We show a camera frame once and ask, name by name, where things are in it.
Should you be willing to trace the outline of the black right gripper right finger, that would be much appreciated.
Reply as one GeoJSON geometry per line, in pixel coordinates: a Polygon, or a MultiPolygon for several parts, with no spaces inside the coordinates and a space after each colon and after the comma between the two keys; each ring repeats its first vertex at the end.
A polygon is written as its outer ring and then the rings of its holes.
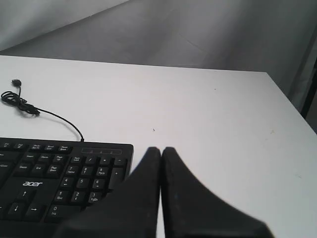
{"type": "Polygon", "coordinates": [[[267,225],[208,190],[173,147],[162,154],[161,200],[167,238],[271,238],[267,225]]]}

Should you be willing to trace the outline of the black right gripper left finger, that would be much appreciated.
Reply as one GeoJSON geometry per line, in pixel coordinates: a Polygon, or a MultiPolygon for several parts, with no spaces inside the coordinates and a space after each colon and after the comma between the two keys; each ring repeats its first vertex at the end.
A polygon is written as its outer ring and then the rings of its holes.
{"type": "Polygon", "coordinates": [[[150,147],[110,195],[63,221],[55,238],[154,238],[159,207],[160,151],[150,147]]]}

